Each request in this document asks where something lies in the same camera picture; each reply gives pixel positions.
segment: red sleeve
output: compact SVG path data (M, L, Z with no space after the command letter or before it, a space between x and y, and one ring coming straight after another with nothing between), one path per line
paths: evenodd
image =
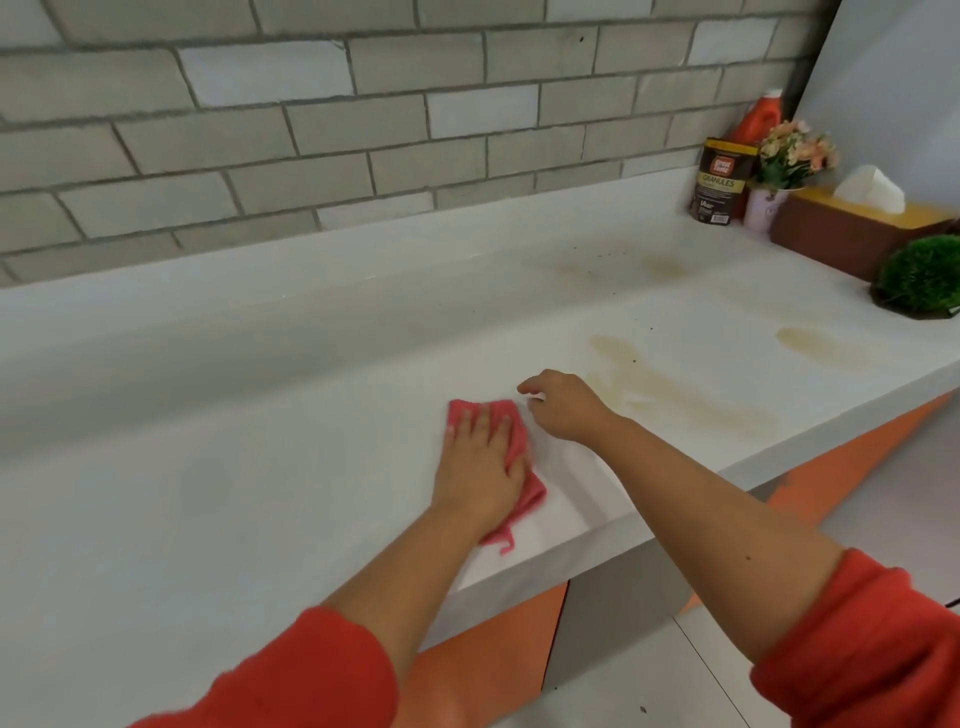
M316 607L218 677L193 708L132 728L389 728L398 700L393 665L376 638Z
M956 728L960 617L849 550L752 678L802 728Z

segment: person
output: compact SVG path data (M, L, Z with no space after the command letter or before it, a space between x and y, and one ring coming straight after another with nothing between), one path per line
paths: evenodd
M540 427L616 473L795 726L960 726L960 617L902 570L766 507L574 375L544 371L517 390ZM486 409L449 427L430 506L406 531L194 707L136 728L388 728L453 579L516 503L528 460L505 470L509 427L491 433Z

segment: forearm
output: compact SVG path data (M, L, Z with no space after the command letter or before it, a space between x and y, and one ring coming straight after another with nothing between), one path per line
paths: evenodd
M431 507L324 605L369 629L402 679L482 536L469 517Z
M734 644L756 662L812 606L843 548L636 423L588 443Z

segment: black plant pot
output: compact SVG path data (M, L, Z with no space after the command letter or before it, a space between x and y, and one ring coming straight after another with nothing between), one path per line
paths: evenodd
M942 311L911 311L909 308L895 301L890 301L887 295L876 287L876 284L870 286L870 298L872 298L874 303L880 308L885 308L888 311L899 313L900 316L906 316L907 318L917 321L942 321L944 319L952 319L960 313L960 308L954 308L952 310L944 309Z

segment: artificial grass ball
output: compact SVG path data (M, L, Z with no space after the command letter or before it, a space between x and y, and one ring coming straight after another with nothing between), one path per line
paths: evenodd
M889 303L916 313L960 306L960 236L914 240L887 259L876 286Z

